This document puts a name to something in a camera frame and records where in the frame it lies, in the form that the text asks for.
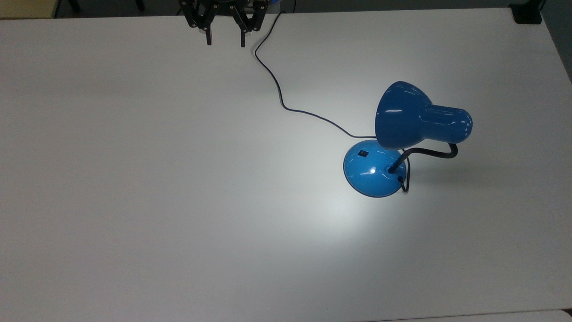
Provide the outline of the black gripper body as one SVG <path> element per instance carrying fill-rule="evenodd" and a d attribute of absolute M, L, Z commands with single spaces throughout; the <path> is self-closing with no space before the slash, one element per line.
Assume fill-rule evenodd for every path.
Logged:
<path fill-rule="evenodd" d="M 230 13 L 231 9 L 241 12 L 250 2 L 250 0 L 198 0 L 198 4 L 204 9 L 216 6 L 218 13 Z"/>

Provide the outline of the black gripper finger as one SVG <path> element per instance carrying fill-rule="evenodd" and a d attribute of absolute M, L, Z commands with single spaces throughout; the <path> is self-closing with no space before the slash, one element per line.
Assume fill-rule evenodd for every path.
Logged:
<path fill-rule="evenodd" d="M 250 4 L 253 13 L 249 17 L 245 9 L 248 8 Z M 261 29 L 268 8 L 268 0 L 231 0 L 230 13 L 241 31 L 241 47 L 246 47 L 247 33 Z"/>
<path fill-rule="evenodd" d="M 219 9 L 216 0 L 180 0 L 179 5 L 188 25 L 206 33 L 207 45 L 212 45 L 211 24 Z"/>

